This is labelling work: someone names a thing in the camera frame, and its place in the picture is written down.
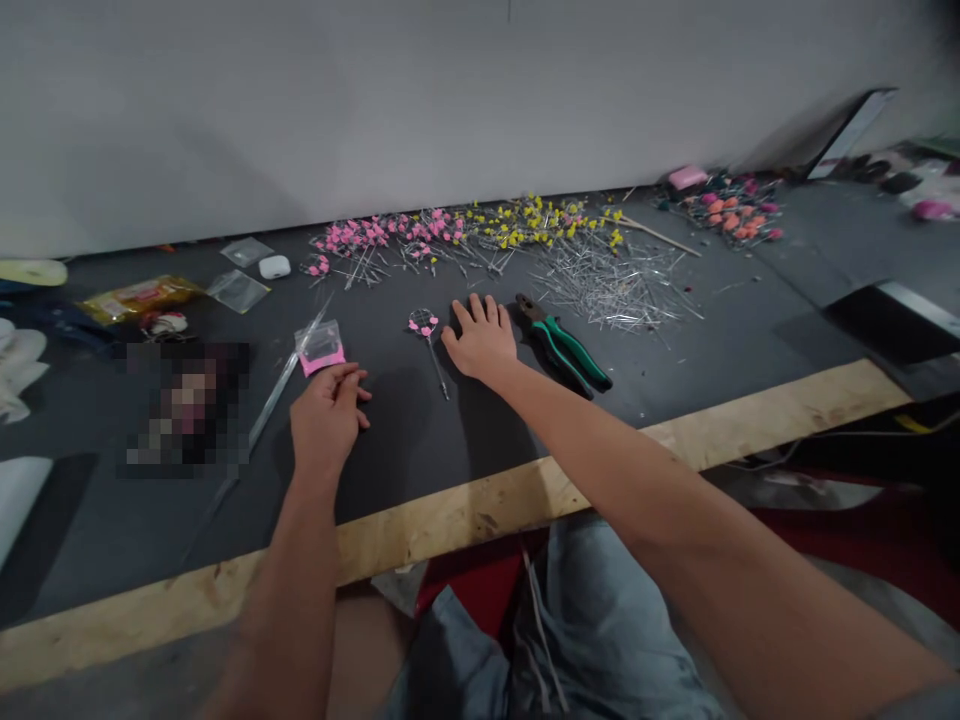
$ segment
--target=thin stick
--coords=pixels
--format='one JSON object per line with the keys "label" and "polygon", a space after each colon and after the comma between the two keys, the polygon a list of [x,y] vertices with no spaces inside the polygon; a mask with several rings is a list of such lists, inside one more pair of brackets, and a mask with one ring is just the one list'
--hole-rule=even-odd
{"label": "thin stick", "polygon": [[688,248],[686,245],[681,245],[676,240],[671,240],[666,235],[661,235],[656,230],[651,230],[646,225],[641,225],[636,220],[631,220],[628,217],[621,217],[619,220],[614,220],[613,218],[605,218],[605,219],[609,220],[610,222],[616,223],[617,225],[623,225],[624,227],[632,227],[634,230],[643,230],[643,232],[647,233],[648,235],[653,235],[655,238],[659,240],[663,240],[665,243],[669,243],[670,245],[673,245],[675,248],[683,250],[684,252],[688,252],[694,257],[703,257],[703,255],[698,253],[696,250]]}

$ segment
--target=yellow package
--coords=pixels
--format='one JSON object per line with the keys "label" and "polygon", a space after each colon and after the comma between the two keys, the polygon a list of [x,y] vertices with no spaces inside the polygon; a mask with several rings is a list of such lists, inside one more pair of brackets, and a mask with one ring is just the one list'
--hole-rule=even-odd
{"label": "yellow package", "polygon": [[131,320],[153,310],[165,310],[203,295],[189,280],[161,275],[136,285],[111,290],[77,303],[81,310],[101,325]]}

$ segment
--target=pink object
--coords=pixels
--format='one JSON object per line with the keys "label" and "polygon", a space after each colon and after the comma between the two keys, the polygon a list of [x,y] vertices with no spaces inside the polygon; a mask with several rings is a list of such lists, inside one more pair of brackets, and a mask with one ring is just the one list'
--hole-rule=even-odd
{"label": "pink object", "polygon": [[940,220],[953,215],[953,205],[940,200],[921,200],[911,212],[917,220]]}
{"label": "pink object", "polygon": [[324,355],[322,358],[307,360],[303,355],[300,355],[300,367],[303,368],[303,374],[306,377],[310,377],[317,372],[317,370],[323,370],[323,368],[329,367],[330,365],[340,365],[346,361],[347,358],[343,354],[343,345],[340,346],[337,352]]}
{"label": "pink object", "polygon": [[708,178],[707,174],[696,165],[687,165],[670,173],[667,179],[677,190],[684,190],[692,185],[706,182]]}

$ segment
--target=plywood edge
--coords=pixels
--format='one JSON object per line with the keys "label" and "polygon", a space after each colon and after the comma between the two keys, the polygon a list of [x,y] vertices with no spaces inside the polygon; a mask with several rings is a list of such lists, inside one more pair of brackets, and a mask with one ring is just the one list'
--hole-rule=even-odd
{"label": "plywood edge", "polygon": [[[869,360],[685,415],[643,432],[701,471],[910,402]],[[588,507],[553,458],[520,465],[337,528],[339,584]],[[0,693],[225,625],[264,551],[0,633]]]}

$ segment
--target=hand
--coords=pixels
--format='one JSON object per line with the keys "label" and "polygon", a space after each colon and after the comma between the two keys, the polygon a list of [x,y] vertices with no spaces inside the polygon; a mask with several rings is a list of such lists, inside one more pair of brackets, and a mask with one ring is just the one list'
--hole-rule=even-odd
{"label": "hand", "polygon": [[481,382],[486,382],[484,378],[497,366],[517,360],[517,343],[513,339],[510,313],[503,305],[497,305],[491,295],[487,295],[486,300],[487,307],[484,310],[477,294],[470,295],[473,317],[459,300],[454,300],[453,311],[460,320],[463,332],[459,340],[449,326],[440,334],[457,369]]}
{"label": "hand", "polygon": [[290,407],[295,476],[308,482],[320,478],[336,487],[359,428],[370,427],[357,408],[358,399],[372,397],[359,386],[366,376],[358,363],[324,368]]}

